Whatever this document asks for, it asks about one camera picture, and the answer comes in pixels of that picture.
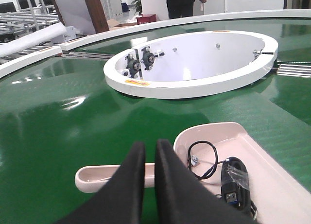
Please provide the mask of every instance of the cardboard box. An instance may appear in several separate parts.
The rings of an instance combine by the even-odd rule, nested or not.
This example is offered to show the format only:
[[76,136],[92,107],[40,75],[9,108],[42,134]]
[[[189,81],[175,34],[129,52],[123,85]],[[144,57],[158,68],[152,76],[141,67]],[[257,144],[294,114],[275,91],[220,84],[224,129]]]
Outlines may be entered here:
[[119,23],[117,20],[115,19],[110,19],[107,21],[109,29],[112,30],[116,30],[116,29],[120,29],[120,28],[124,28],[124,27],[129,27],[129,26],[136,26],[137,23],[136,22],[129,22],[129,23]]
[[155,14],[143,14],[141,17],[137,17],[137,24],[145,24],[149,22],[155,22],[156,21],[156,15]]

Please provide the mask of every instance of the red box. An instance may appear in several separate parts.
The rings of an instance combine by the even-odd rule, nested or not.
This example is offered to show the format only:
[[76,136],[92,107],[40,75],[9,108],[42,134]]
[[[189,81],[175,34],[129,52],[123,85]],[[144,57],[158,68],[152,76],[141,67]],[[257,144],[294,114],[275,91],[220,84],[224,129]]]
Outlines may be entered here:
[[145,24],[149,22],[155,22],[156,21],[156,15],[155,14],[143,14],[141,17],[137,17],[137,25]]

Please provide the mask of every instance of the white plastic tray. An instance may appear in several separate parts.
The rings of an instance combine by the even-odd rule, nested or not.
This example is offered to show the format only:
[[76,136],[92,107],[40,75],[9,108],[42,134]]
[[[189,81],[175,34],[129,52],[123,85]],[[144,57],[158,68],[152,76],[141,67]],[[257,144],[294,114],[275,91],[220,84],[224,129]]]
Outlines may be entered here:
[[[85,193],[97,192],[104,186],[120,165],[86,166],[74,178],[77,188]],[[145,188],[155,185],[155,164],[145,163]]]
[[[259,223],[311,223],[311,194],[278,165],[241,125],[234,122],[203,124],[180,133],[174,142],[174,150],[185,165],[189,146],[198,140],[213,143],[219,161],[235,156],[245,164]],[[215,161],[213,149],[206,144],[194,146],[191,154],[199,157],[199,164],[193,168],[198,175],[202,175]],[[213,194],[220,194],[221,164],[215,174],[202,183]]]

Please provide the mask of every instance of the black pants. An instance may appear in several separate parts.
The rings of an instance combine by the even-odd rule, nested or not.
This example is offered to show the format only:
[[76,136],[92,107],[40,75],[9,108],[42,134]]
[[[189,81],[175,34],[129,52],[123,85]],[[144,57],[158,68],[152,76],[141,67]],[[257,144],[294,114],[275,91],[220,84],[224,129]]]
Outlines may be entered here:
[[193,16],[193,2],[183,5],[167,6],[169,11],[169,19]]

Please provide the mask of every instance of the person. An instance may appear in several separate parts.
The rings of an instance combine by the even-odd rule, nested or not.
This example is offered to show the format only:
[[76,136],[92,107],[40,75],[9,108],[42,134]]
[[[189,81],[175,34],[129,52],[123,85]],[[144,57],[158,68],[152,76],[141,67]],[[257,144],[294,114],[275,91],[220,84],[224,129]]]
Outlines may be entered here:
[[166,0],[169,19],[193,16],[194,0]]

